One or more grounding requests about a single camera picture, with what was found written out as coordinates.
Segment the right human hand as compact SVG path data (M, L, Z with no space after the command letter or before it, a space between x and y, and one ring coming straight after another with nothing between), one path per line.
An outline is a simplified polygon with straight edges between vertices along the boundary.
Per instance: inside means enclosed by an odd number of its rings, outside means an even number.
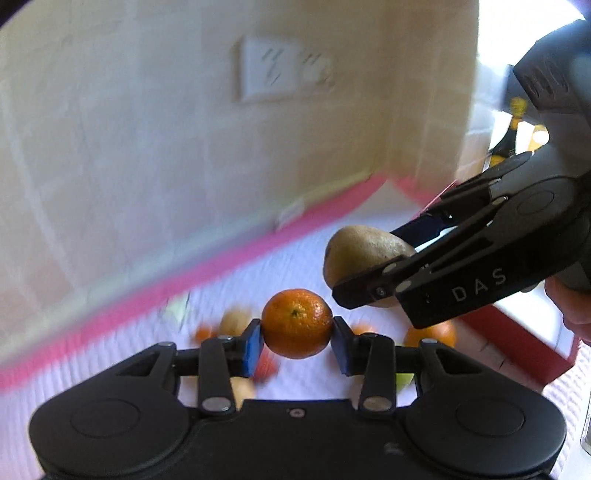
M563 315L567 329L591 345L591 297L567 288L556 277L545 281L545 292Z

